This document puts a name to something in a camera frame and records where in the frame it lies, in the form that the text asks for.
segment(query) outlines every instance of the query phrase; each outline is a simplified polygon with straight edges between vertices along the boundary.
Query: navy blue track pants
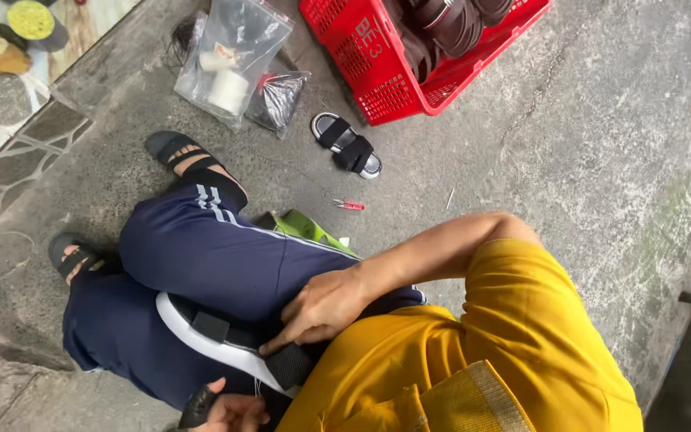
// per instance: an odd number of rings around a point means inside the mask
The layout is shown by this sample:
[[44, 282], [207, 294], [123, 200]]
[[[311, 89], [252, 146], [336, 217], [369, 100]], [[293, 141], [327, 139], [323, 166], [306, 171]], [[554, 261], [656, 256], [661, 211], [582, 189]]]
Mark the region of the navy blue track pants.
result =
[[[239, 216], [246, 197], [234, 182], [201, 174], [135, 207], [119, 240], [124, 271], [82, 270], [63, 319], [64, 348], [83, 370], [110, 370], [178, 410], [202, 384], [226, 377], [226, 393], [254, 394], [254, 379], [180, 342], [159, 317], [159, 291], [241, 320], [268, 321], [313, 276], [358, 262], [257, 228]], [[399, 288], [361, 317], [423, 303], [420, 291]], [[290, 400], [266, 386], [262, 393], [275, 423]]]

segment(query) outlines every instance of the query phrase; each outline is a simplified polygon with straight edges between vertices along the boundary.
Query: hand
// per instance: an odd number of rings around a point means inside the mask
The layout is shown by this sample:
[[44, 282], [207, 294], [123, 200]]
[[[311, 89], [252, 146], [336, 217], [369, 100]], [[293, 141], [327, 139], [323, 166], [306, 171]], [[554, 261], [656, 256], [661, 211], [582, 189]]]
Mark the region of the hand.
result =
[[311, 344], [333, 339], [355, 321], [370, 302], [359, 269], [335, 270], [314, 276], [282, 310], [284, 329], [260, 347], [272, 354], [290, 342]]
[[[207, 384], [210, 391], [219, 393], [226, 386], [226, 378]], [[266, 402], [248, 394], [221, 394], [210, 409], [205, 424], [192, 432], [256, 432], [271, 417], [266, 413]]]

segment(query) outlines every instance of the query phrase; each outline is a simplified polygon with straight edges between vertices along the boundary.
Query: yellow t-shirt sleeve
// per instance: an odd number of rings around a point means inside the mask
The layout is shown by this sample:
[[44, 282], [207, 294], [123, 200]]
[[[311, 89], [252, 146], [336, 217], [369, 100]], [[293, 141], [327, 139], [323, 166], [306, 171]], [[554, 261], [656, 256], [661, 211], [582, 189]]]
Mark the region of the yellow t-shirt sleeve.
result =
[[491, 241], [465, 285], [467, 360], [489, 360], [537, 430], [643, 429], [633, 388], [551, 254]]

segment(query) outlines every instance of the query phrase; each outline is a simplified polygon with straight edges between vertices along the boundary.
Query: person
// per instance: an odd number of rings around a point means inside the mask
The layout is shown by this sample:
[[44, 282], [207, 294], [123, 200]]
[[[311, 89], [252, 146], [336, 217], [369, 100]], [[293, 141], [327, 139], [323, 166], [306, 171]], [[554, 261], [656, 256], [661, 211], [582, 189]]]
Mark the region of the person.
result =
[[[79, 271], [72, 291], [91, 273]], [[643, 430], [633, 388], [567, 272], [510, 214], [464, 216], [312, 273], [288, 298], [280, 312], [286, 325], [261, 354], [332, 342], [276, 430]], [[397, 288], [446, 278], [465, 279], [460, 320], [424, 304], [364, 315]], [[200, 432], [254, 430], [280, 415], [265, 394], [255, 402], [229, 394], [232, 376], [197, 379], [223, 390]]]
[[[159, 292], [258, 325], [276, 320], [281, 329], [281, 310], [308, 280], [359, 259], [246, 221], [239, 215], [248, 201], [244, 189], [186, 135], [158, 132], [146, 146], [178, 180], [135, 206], [120, 233], [120, 263], [103, 260], [75, 234], [50, 244], [50, 259], [70, 286], [64, 349], [82, 370], [109, 370], [178, 410], [205, 383], [254, 395], [253, 377], [175, 337], [156, 309]], [[362, 317], [424, 303], [421, 291], [405, 286], [371, 302]], [[215, 384], [219, 378], [225, 379]], [[273, 427], [291, 399], [267, 386], [260, 393]]]

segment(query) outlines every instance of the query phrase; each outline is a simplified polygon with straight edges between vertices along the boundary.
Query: concrete floor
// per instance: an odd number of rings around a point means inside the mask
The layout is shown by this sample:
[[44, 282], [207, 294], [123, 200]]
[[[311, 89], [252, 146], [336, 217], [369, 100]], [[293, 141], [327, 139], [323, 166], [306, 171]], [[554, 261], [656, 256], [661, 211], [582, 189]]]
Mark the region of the concrete floor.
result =
[[[691, 311], [677, 304], [678, 292], [691, 291], [691, 1], [557, 2], [442, 115], [360, 128], [385, 164], [374, 181], [340, 172], [312, 138], [318, 112], [356, 117], [292, 0], [272, 3], [297, 21], [285, 50], [313, 78], [286, 140], [252, 124], [234, 134], [172, 92], [164, 34], [197, 3], [145, 0], [56, 86], [94, 126], [0, 218], [0, 261], [24, 263], [0, 278], [0, 334], [29, 346], [31, 363], [72, 367], [60, 350], [68, 293], [44, 254], [50, 238], [70, 230], [112, 245], [132, 206], [172, 179], [143, 140], [176, 129], [239, 178], [250, 194], [245, 216], [298, 208], [365, 256], [461, 214], [522, 216], [570, 273], [649, 406]], [[333, 208], [342, 197], [367, 211]], [[421, 289], [461, 312], [459, 281]], [[88, 398], [130, 403], [129, 393], [85, 391], [54, 388], [78, 412], [89, 404], [110, 415]], [[24, 424], [43, 425], [20, 412]], [[61, 418], [41, 430], [77, 424]]]

